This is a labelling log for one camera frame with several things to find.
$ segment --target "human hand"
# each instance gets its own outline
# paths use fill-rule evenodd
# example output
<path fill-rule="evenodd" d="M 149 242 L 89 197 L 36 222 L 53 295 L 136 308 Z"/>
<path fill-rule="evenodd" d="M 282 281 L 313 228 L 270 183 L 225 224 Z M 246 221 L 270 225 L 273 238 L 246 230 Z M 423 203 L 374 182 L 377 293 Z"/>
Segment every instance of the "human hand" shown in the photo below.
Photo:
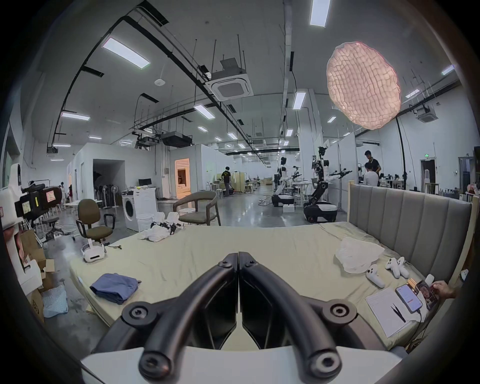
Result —
<path fill-rule="evenodd" d="M 450 288 L 443 280 L 435 281 L 432 284 L 433 292 L 441 299 L 454 299 L 456 292 L 453 288 Z"/>

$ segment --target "washing machine door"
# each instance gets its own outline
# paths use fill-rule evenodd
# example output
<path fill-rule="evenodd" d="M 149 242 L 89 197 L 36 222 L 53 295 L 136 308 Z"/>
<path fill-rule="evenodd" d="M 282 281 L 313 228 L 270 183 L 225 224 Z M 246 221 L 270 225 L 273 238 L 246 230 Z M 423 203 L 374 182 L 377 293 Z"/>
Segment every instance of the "washing machine door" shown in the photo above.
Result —
<path fill-rule="evenodd" d="M 135 211 L 133 209 L 133 203 L 131 199 L 125 199 L 125 204 L 123 205 L 123 212 L 125 214 L 125 219 L 132 221 L 136 220 Z"/>

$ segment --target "folded blue cloth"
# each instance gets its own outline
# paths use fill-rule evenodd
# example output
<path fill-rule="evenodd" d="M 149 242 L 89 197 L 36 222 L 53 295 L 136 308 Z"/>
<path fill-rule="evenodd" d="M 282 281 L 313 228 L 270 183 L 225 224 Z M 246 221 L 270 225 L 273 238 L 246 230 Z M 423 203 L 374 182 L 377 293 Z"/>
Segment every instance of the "folded blue cloth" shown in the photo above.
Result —
<path fill-rule="evenodd" d="M 138 281 L 118 273 L 105 273 L 90 286 L 90 289 L 99 297 L 123 304 L 138 289 Z"/>

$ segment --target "softbox light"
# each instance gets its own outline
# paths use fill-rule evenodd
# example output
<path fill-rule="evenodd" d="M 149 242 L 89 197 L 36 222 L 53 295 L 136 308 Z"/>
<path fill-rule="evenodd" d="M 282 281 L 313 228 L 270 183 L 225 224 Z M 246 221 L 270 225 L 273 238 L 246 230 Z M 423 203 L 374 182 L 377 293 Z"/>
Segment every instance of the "softbox light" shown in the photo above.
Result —
<path fill-rule="evenodd" d="M 328 93 L 353 123 L 373 130 L 399 111 L 401 90 L 393 67 L 375 49 L 344 43 L 327 64 Z"/>

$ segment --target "black pole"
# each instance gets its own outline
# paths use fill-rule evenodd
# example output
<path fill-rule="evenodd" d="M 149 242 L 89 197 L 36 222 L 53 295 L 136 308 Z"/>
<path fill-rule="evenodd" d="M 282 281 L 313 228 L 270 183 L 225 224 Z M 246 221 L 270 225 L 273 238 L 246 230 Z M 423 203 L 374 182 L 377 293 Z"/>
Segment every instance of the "black pole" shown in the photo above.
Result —
<path fill-rule="evenodd" d="M 400 124 L 398 124 L 398 117 L 395 117 L 396 126 L 398 127 L 398 134 L 400 135 L 400 144 L 402 145 L 402 159 L 403 159 L 403 186 L 402 189 L 407 189 L 407 170 L 405 168 L 405 151 L 403 150 L 403 140 L 402 140 L 402 132 L 400 130 Z"/>

